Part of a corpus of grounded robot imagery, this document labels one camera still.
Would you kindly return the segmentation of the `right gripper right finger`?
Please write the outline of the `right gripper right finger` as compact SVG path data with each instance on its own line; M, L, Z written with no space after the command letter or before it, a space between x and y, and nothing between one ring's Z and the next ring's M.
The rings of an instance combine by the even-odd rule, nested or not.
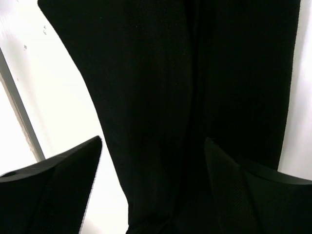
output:
M218 225L224 234L310 234L312 182L240 158L205 140Z

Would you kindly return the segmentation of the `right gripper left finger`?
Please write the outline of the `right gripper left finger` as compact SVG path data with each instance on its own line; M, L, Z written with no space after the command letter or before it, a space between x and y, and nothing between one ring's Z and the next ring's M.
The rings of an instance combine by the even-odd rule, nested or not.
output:
M98 168L96 136L0 177L1 234L78 234Z

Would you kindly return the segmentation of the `black skirt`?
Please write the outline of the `black skirt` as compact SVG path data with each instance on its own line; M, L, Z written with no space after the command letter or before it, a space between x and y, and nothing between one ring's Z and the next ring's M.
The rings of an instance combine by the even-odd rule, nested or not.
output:
M204 141L277 169L298 0L40 0L80 71L130 234L217 234Z

